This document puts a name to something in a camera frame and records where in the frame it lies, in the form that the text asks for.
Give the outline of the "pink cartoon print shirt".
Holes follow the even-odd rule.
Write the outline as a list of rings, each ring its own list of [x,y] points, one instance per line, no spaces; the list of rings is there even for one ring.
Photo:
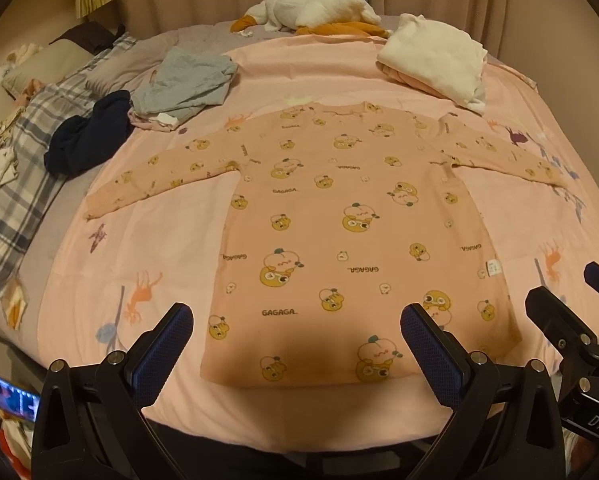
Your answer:
[[[491,358],[520,342],[459,167],[563,182],[549,162],[454,114],[308,103],[151,156],[92,193],[87,217],[237,172],[202,377],[228,387],[383,382],[418,372],[399,328],[408,304]]]

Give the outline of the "folded white cream clothes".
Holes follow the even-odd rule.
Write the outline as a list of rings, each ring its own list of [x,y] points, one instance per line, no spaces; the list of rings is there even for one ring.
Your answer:
[[[461,29],[423,15],[403,13],[377,54],[389,78],[482,115],[488,51]]]

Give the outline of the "blue lit phone screen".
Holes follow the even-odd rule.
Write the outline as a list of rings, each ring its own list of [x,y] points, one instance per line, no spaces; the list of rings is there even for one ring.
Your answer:
[[[0,378],[0,410],[18,419],[34,424],[40,396]]]

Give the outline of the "pink animal print bedsheet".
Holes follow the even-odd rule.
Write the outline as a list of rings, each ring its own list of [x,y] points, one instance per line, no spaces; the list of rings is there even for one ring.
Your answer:
[[[266,451],[351,451],[429,437],[448,413],[418,372],[383,382],[308,387],[228,387],[208,382],[201,364],[208,340],[222,230],[241,177],[235,171],[140,200],[100,218],[88,197],[151,156],[249,119],[318,103],[363,102],[429,118],[456,115],[490,138],[549,162],[562,177],[544,186],[497,172],[459,167],[497,252],[520,342],[505,364],[537,359],[550,372],[560,358],[528,319],[524,301],[539,285],[564,300],[599,335],[599,295],[584,282],[599,262],[599,188],[537,91],[509,67],[485,68],[486,110],[397,84],[380,70],[377,38],[299,36],[232,52],[237,81],[222,105],[173,133],[136,130],[104,166],[77,210],[51,268],[38,318],[44,363],[100,361],[127,350],[175,302],[196,319],[172,376],[147,411],[176,429]]]

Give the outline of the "plaid grey blanket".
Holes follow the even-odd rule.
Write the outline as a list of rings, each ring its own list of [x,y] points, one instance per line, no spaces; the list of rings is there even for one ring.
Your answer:
[[[86,87],[90,73],[109,58],[124,53],[137,39],[124,34],[80,70],[42,89],[14,125],[18,176],[0,187],[0,297],[18,272],[40,222],[65,180],[53,177],[44,164],[53,133],[65,119],[88,117],[97,98]]]

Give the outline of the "dark navy garment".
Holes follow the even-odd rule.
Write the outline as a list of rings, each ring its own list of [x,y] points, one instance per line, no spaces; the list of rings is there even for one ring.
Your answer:
[[[53,133],[44,156],[56,178],[75,178],[109,160],[132,133],[130,93],[114,91],[94,103],[89,118],[72,116]]]

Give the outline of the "pink white garment under grey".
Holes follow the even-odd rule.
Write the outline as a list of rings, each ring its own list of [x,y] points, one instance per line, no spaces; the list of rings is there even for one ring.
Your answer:
[[[142,117],[137,115],[134,110],[129,110],[128,119],[133,126],[142,130],[170,132],[177,130],[180,126],[180,120],[177,117],[166,113]]]

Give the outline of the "grey folded garment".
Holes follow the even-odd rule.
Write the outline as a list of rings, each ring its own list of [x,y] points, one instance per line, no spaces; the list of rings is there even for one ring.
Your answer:
[[[158,122],[163,114],[186,122],[206,107],[225,102],[238,68],[228,55],[173,47],[154,78],[132,93],[132,111],[144,120]]]

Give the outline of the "beige pillow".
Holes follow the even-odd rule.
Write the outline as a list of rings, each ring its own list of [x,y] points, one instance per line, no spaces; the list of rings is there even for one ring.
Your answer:
[[[94,56],[75,42],[60,39],[34,54],[4,76],[1,85],[17,98],[31,80],[56,84],[89,63]]]

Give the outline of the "white plush goose toy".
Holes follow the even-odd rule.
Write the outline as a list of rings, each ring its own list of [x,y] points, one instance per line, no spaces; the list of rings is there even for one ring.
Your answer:
[[[264,26],[267,32],[289,29],[296,35],[388,37],[381,18],[365,0],[263,0],[231,24],[230,32]]]

